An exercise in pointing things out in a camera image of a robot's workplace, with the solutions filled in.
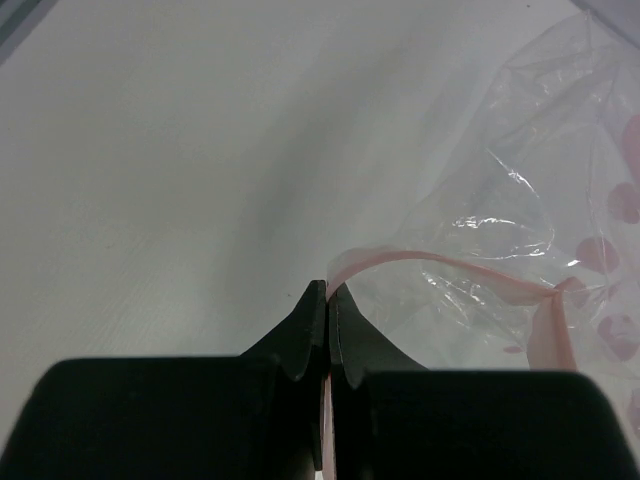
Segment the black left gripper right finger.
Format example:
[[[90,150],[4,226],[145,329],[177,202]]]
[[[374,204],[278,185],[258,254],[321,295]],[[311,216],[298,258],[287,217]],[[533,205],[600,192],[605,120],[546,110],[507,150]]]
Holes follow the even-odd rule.
[[[429,370],[329,299],[335,479],[635,479],[608,401],[556,371]]]

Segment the clear zip top bag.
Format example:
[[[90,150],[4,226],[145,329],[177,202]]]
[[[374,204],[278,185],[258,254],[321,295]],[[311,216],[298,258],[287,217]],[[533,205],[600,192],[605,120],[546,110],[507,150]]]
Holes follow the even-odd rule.
[[[639,470],[639,39],[597,11],[500,67],[441,181],[327,293],[429,370],[587,377]]]

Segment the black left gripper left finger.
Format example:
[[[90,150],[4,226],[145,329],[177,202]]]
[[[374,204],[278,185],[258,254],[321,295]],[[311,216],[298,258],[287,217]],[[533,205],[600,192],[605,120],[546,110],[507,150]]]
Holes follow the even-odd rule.
[[[237,356],[75,358],[35,384],[5,479],[312,479],[322,467],[326,284]]]

